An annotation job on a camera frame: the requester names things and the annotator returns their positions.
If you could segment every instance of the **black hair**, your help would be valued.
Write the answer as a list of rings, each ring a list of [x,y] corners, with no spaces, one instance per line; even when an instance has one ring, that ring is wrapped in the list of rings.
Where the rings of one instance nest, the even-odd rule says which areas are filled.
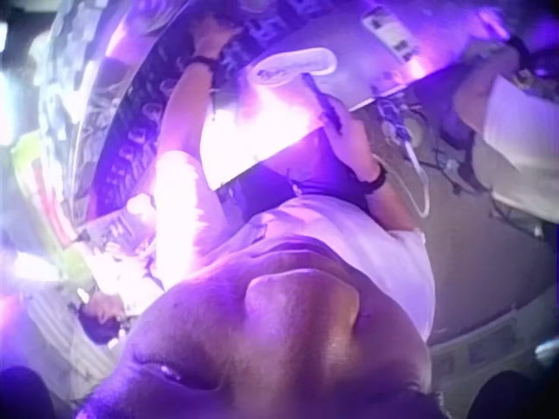
[[[78,310],[78,320],[86,336],[96,345],[106,345],[111,340],[119,337],[121,323],[115,319],[108,319],[100,323],[96,317],[84,312],[82,305]]]

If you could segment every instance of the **floor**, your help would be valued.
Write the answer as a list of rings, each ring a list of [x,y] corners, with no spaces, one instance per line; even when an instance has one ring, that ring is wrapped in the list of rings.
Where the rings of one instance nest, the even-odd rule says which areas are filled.
[[[462,67],[447,69],[411,86],[433,127],[438,126],[466,71]],[[371,129],[377,129],[369,107],[358,114]],[[418,148],[420,160],[433,162],[433,145],[463,159],[462,152],[436,142],[436,128],[428,137]],[[375,143],[375,151],[397,168],[421,202],[422,189],[411,166],[386,142]],[[423,226],[438,304],[430,343],[439,343],[481,326],[513,306],[526,305],[556,281],[557,259],[546,244],[492,219],[489,196],[455,196],[439,172],[428,169],[428,175],[431,214]]]

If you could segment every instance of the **black wristband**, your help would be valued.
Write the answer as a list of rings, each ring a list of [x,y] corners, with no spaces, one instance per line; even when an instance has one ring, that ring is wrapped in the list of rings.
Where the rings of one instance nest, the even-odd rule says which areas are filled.
[[[513,35],[508,41],[507,45],[515,48],[518,54],[521,56],[520,59],[520,71],[522,70],[530,70],[532,71],[532,54],[528,50],[526,44],[522,39],[518,38],[517,36]]]
[[[365,195],[371,195],[374,192],[378,191],[387,181],[387,174],[386,167],[381,163],[378,163],[381,168],[380,175],[373,181],[373,182],[361,182],[362,192]]]
[[[210,71],[213,74],[216,74],[217,69],[219,68],[219,62],[216,59],[207,58],[207,57],[204,57],[202,55],[196,55],[196,56],[190,58],[187,61],[187,66],[191,65],[191,64],[194,64],[194,63],[207,65],[208,68],[210,68]]]

